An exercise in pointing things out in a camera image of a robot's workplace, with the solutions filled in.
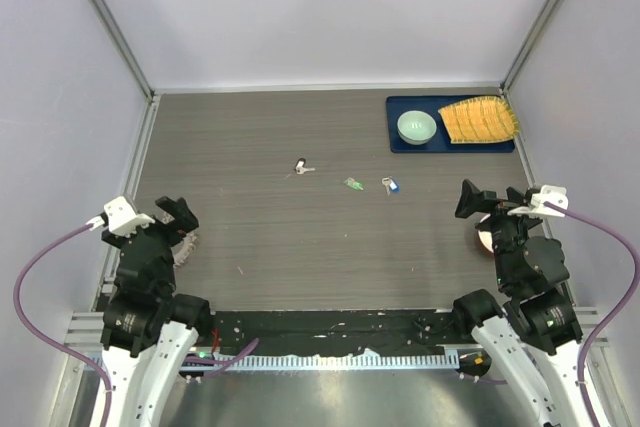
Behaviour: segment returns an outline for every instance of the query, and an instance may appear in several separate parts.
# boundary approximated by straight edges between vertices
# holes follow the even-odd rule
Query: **white comb-like strip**
[[[232,360],[230,355],[217,355],[217,360]],[[444,355],[419,355],[382,357],[366,349],[362,355],[346,357],[267,357],[250,355],[233,364],[228,371],[233,372],[269,372],[269,371],[305,371],[305,370],[450,370],[460,367],[458,352],[447,350]],[[202,372],[212,370],[208,365],[184,366],[182,372]]]

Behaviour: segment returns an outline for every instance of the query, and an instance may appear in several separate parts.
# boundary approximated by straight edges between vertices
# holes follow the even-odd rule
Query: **black strip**
[[[260,339],[255,355],[341,357],[369,348],[383,356],[442,354],[442,344],[462,344],[450,312],[349,310],[216,312],[220,351],[236,355]],[[199,344],[211,346],[213,336]]]
[[[98,302],[96,303],[96,312],[104,312],[107,306],[109,305],[109,300],[111,297],[107,294],[100,293],[100,297],[98,297]]]

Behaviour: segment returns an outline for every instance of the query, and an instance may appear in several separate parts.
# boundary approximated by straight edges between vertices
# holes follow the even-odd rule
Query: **blue tray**
[[[389,130],[389,144],[391,152],[405,153],[455,153],[455,152],[513,152],[516,148],[513,140],[496,144],[452,144],[447,129],[438,110],[461,100],[471,99],[477,95],[444,95],[424,97],[389,97],[387,99],[387,129]],[[436,121],[438,130],[436,135],[424,145],[407,144],[398,134],[398,119],[410,110],[426,112]]]

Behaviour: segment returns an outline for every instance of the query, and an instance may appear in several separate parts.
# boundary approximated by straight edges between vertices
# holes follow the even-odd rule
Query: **green object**
[[[362,184],[360,182],[352,179],[351,177],[349,177],[347,180],[345,180],[344,184],[347,187],[351,187],[353,190],[364,190],[364,187],[362,186]]]
[[[436,121],[419,110],[405,112],[398,119],[398,134],[407,144],[426,144],[436,135]]]

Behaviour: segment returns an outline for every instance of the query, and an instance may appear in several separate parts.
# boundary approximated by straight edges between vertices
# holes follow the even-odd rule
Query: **white bracket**
[[[524,409],[528,425],[556,425],[558,417],[549,389],[507,319],[491,317],[482,327],[474,327],[471,335],[504,376]]]
[[[112,383],[111,412],[107,427],[157,427],[189,349],[198,339],[196,329],[169,322],[162,327],[158,343],[131,357],[117,347],[103,350],[102,360]],[[98,427],[105,402],[100,384],[90,427]]]
[[[591,419],[578,384],[577,363],[580,345],[575,340],[568,342],[556,349],[556,355],[548,355],[534,347],[529,347],[529,352],[536,360],[538,368],[549,386],[551,396],[562,419],[562,427],[590,426]],[[610,427],[611,423],[604,412],[588,368],[585,369],[585,383],[600,427]]]
[[[146,228],[155,223],[147,214],[139,214],[133,202],[124,195],[105,204],[104,212],[109,217],[109,231],[123,237],[135,233],[138,226]]]
[[[557,210],[545,207],[545,202],[549,202],[563,209],[569,208],[567,189],[555,185],[543,185],[540,192],[531,196],[528,206],[516,207],[509,211],[509,215],[528,215],[529,217],[564,217],[564,214]]]

